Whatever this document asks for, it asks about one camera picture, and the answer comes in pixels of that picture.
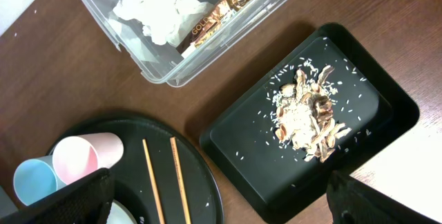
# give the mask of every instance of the paper cup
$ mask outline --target paper cup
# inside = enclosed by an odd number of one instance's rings
[[[15,194],[26,206],[66,186],[55,174],[52,156],[22,162],[15,170],[13,180]]]
[[[123,152],[123,142],[113,133],[71,136],[57,144],[52,162],[57,176],[69,185],[99,168],[111,168]]]

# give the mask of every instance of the blue paper cup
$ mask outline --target blue paper cup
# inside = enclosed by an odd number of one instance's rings
[[[14,173],[14,190],[19,200],[29,206],[66,186],[55,174],[52,156],[22,162]]]

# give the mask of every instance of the black rectangular tray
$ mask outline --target black rectangular tray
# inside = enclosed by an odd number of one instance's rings
[[[276,107],[268,98],[293,82],[299,66],[311,78],[307,61],[319,71],[328,64],[335,68],[327,78],[339,91],[331,96],[337,101],[334,118],[353,129],[323,164],[305,162],[305,152],[291,146],[281,149],[269,118]],[[325,193],[333,170],[350,174],[418,118],[416,103],[361,44],[341,25],[326,24],[212,123],[200,145],[263,220],[285,223]]]

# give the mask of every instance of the white tissue paper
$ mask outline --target white tissue paper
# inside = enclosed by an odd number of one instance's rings
[[[117,35],[124,38],[125,46],[138,57],[140,61],[158,63],[155,55],[142,43],[142,40],[133,32],[130,26],[118,21],[118,17],[114,13],[110,13],[108,23]]]
[[[176,47],[212,8],[198,0],[121,0],[113,12],[123,20],[142,22],[143,34],[154,44]]]

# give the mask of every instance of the wooden chopstick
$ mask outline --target wooden chopstick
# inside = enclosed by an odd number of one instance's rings
[[[178,185],[180,187],[181,202],[182,202],[182,208],[184,210],[184,217],[186,218],[186,224],[191,224],[191,215],[189,214],[189,206],[187,205],[186,191],[184,190],[184,181],[182,180],[180,157],[178,156],[177,142],[175,140],[175,137],[171,138],[171,145],[172,145],[173,160],[175,161],[175,170],[177,172]]]
[[[153,196],[155,197],[155,204],[157,205],[158,218],[160,220],[160,224],[165,224],[163,209],[161,208],[160,195],[158,194],[157,183],[155,182],[155,176],[153,175],[151,157],[149,156],[149,151],[147,149],[147,144],[145,139],[143,139],[143,147],[144,147],[144,155],[146,155],[147,169],[149,170],[149,176],[151,178]]]

